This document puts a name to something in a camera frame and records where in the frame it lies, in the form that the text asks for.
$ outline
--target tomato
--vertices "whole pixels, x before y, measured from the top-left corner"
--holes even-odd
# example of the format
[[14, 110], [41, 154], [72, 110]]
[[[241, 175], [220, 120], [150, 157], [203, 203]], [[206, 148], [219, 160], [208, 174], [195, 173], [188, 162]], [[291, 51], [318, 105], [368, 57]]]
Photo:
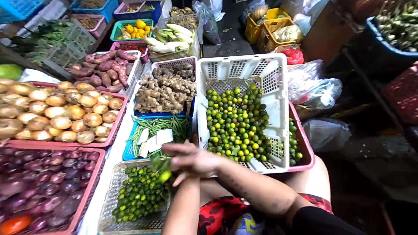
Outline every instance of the tomato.
[[32, 222], [32, 217], [30, 215], [21, 215], [16, 216], [11, 219], [6, 220], [0, 225], [0, 234], [1, 235], [12, 235], [17, 232], [22, 231]]

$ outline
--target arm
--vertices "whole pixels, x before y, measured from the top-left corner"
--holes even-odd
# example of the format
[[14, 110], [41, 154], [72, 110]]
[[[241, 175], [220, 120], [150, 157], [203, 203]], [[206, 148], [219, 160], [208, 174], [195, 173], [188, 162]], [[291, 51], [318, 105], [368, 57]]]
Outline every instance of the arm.
[[199, 223], [200, 178], [188, 177], [180, 185], [167, 212], [162, 235], [196, 235]]

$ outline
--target blue plastic basket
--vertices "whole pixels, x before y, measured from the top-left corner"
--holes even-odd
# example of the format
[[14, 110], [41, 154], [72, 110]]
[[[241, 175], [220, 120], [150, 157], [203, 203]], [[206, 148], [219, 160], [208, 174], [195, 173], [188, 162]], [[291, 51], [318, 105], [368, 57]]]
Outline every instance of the blue plastic basket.
[[[142, 11], [146, 5], [153, 5], [154, 10]], [[161, 2], [160, 1], [145, 1], [144, 6], [138, 12], [138, 19], [152, 19], [155, 23], [158, 22], [161, 16]]]
[[0, 24], [13, 21], [25, 20], [44, 0], [1, 0], [0, 1]]
[[119, 6], [119, 2], [117, 0], [107, 0], [103, 4], [101, 8], [80, 8], [80, 2], [82, 0], [77, 0], [70, 6], [70, 8], [75, 13], [82, 13], [82, 14], [95, 14], [95, 15], [104, 15], [104, 19], [107, 23], [112, 19], [112, 13], [116, 10], [116, 8]]
[[[171, 116], [147, 116], [147, 117], [138, 117], [139, 119], [144, 119], [147, 121], [152, 121], [154, 119], [160, 118], [160, 119], [167, 119], [167, 118], [172, 118], [173, 115]], [[177, 118], [189, 118], [190, 120], [190, 131], [191, 131], [191, 123], [192, 123], [192, 115], [176, 115]], [[131, 136], [134, 134], [136, 127], [138, 126], [138, 123], [136, 121], [134, 121], [133, 127], [132, 127], [132, 131], [129, 134], [129, 138], [131, 138]], [[126, 146], [125, 146], [125, 150], [123, 151], [122, 154], [122, 160], [124, 161], [130, 161], [130, 160], [138, 160], [139, 158], [134, 158], [133, 155], [133, 141], [132, 140], [128, 140], [126, 141]]]

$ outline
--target yellow plastic crate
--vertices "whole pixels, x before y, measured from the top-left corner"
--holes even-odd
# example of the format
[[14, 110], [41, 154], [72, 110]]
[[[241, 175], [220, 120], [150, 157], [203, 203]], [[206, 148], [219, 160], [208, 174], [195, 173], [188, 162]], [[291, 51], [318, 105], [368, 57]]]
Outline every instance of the yellow plastic crate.
[[[279, 15], [284, 15], [286, 18], [290, 19], [290, 16], [280, 8], [267, 10], [267, 14], [265, 16], [268, 20], [272, 20]], [[251, 18], [251, 13], [248, 13], [247, 26], [245, 27], [245, 36], [247, 37], [247, 40], [250, 42], [250, 44], [257, 43], [261, 31], [260, 27], [261, 25], [256, 24]]]

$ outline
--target white plastic basket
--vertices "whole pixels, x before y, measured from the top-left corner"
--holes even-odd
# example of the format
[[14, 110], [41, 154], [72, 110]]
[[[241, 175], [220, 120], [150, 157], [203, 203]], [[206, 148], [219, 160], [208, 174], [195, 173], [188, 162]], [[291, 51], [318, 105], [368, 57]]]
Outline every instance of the white plastic basket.
[[261, 103], [266, 104], [270, 116], [264, 135], [271, 140], [272, 151], [269, 162], [251, 162], [240, 164], [253, 171], [270, 174], [286, 172], [289, 168], [289, 101], [287, 59], [282, 53], [203, 58], [196, 66], [197, 90], [203, 102], [197, 105], [199, 146], [206, 149], [210, 137], [207, 129], [206, 110], [209, 101], [206, 89], [219, 94], [226, 89], [238, 86], [241, 92], [247, 90], [244, 80], [263, 88]]
[[[136, 59], [135, 62], [133, 63], [132, 70], [130, 71], [129, 76], [128, 76], [127, 83], [129, 84], [129, 87], [126, 89], [126, 93], [124, 94], [128, 96], [128, 99], [130, 99], [130, 97], [132, 96], [134, 92], [135, 84], [141, 78], [141, 74], [142, 74], [142, 66], [141, 66], [141, 60], [140, 60], [141, 52], [136, 51], [136, 50], [125, 51], [125, 52], [131, 55], [134, 53], [138, 54], [138, 59]], [[108, 53], [108, 51], [99, 51], [99, 52], [94, 53], [94, 55], [106, 54], [106, 53]]]

